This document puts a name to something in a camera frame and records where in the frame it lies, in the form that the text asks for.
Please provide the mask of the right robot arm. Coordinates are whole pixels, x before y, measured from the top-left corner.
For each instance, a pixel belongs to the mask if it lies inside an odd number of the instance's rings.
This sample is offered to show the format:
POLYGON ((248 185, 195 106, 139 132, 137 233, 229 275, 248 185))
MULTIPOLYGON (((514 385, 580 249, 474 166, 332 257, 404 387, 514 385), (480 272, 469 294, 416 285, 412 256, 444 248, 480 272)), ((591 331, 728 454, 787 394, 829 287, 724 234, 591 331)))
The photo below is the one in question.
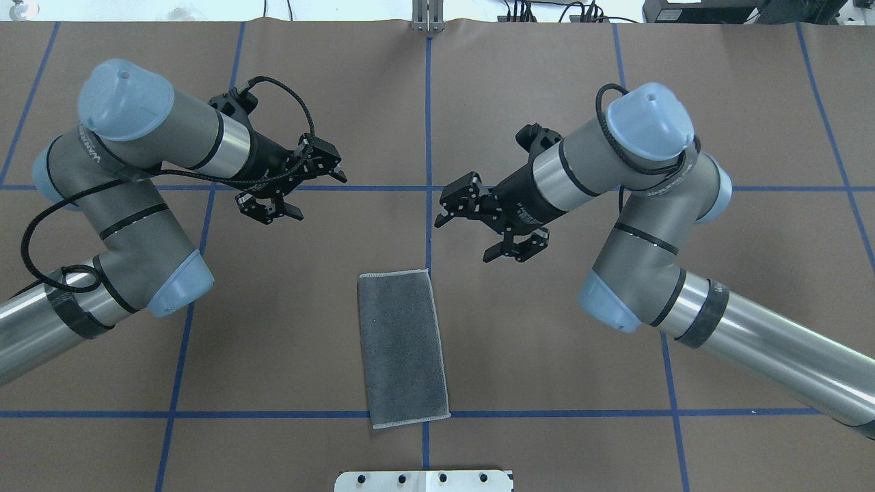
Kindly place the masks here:
POLYGON ((628 192, 582 285, 581 308, 621 332, 655 327, 873 438, 871 358, 677 264, 692 228, 725 211, 733 186, 668 87, 606 84, 578 130, 562 136, 528 124, 515 139, 527 162, 496 186, 477 172, 445 186, 435 227, 482 222, 500 236, 484 262, 525 262, 549 245, 550 222, 613 189, 628 192))

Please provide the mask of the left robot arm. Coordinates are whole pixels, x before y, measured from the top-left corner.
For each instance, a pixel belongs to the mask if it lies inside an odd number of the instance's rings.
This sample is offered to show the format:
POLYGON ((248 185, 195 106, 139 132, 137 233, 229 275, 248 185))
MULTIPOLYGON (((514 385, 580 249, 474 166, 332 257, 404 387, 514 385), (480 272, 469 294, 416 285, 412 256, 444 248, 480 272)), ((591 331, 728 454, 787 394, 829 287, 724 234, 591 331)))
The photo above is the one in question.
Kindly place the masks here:
POLYGON ((53 140, 32 165, 49 208, 25 228, 20 256, 34 283, 2 305, 2 384, 46 364, 84 340, 147 310, 165 317, 215 283, 200 248, 153 178, 180 176, 238 191, 241 214, 269 225, 301 220, 285 197, 307 180, 346 182, 334 144, 318 138, 312 115, 293 149, 254 130, 256 76, 204 102, 162 75, 110 59, 91 72, 77 103, 74 130, 53 140), (49 215, 81 211, 105 249, 91 260, 49 273, 31 258, 31 240, 49 215))

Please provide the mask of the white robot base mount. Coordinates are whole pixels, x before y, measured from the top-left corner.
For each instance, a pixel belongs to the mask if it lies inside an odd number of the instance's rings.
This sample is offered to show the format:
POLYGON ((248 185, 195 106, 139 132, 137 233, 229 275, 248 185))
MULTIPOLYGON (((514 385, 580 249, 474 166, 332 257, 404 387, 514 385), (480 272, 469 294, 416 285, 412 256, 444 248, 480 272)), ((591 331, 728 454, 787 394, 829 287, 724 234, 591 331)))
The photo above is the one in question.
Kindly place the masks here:
POLYGON ((351 471, 334 491, 515 491, 515 480, 499 469, 351 471))

